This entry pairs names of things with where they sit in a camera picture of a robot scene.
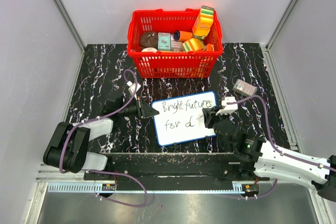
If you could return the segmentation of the blue framed whiteboard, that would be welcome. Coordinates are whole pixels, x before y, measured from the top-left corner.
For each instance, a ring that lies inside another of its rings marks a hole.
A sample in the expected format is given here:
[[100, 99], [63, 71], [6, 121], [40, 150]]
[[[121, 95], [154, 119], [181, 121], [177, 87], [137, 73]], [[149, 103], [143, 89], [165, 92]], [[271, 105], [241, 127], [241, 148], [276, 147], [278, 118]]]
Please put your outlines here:
[[215, 136], [213, 129], [207, 129], [202, 108], [217, 105], [214, 91], [184, 95], [176, 98], [154, 101], [152, 108], [160, 112], [154, 116], [156, 137], [160, 146], [169, 146]]

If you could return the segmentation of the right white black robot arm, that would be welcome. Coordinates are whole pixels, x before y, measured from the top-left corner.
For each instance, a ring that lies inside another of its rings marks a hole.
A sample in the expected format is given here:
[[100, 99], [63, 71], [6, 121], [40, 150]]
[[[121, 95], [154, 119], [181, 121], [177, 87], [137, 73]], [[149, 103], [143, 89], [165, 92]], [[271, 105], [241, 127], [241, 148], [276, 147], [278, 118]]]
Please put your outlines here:
[[329, 201], [335, 201], [335, 156], [314, 157], [292, 151], [248, 134], [232, 123], [220, 108], [203, 109], [204, 125], [214, 130], [217, 140], [226, 144], [240, 160], [239, 175], [254, 176], [298, 184]]

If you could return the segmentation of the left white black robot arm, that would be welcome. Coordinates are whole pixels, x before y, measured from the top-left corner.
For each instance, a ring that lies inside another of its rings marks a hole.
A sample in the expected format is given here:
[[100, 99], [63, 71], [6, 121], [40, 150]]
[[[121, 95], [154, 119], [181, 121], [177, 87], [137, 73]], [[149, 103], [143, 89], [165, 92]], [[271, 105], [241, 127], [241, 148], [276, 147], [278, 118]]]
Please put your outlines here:
[[158, 110], [150, 107], [141, 97], [133, 98], [128, 105], [123, 102], [123, 97], [108, 99], [98, 120], [88, 123], [58, 123], [44, 152], [43, 163], [55, 168], [62, 165], [65, 173], [95, 169], [101, 179], [109, 179], [114, 172], [113, 166], [107, 163], [106, 156], [89, 152], [89, 142], [112, 133], [120, 124], [121, 118], [134, 115], [147, 119], [159, 114]]

